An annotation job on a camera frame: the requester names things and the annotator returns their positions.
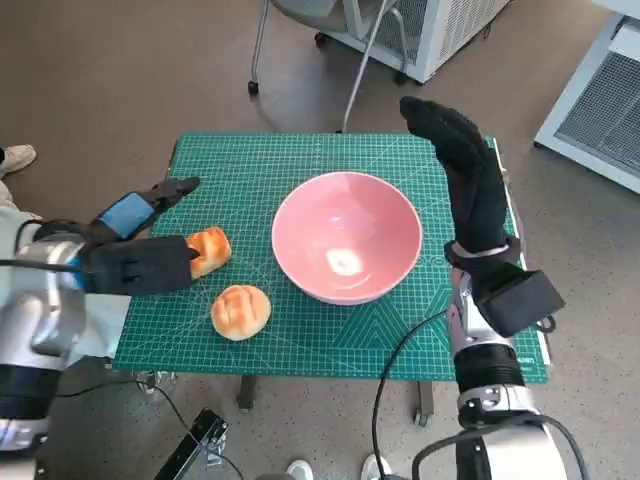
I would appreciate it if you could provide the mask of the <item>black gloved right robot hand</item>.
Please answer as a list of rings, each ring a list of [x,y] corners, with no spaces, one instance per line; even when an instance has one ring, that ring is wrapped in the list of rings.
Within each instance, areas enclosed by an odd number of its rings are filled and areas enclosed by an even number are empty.
[[[504,247],[503,176],[495,150],[479,128],[434,101],[405,96],[399,108],[408,131],[431,142],[445,171],[456,243],[470,254]]]

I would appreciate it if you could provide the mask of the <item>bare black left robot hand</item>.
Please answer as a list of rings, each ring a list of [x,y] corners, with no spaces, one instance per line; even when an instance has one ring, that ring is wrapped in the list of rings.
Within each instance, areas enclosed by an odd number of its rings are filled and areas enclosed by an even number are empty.
[[[99,244],[131,240],[199,185],[198,177],[168,178],[149,190],[129,192],[90,222],[91,236]]]

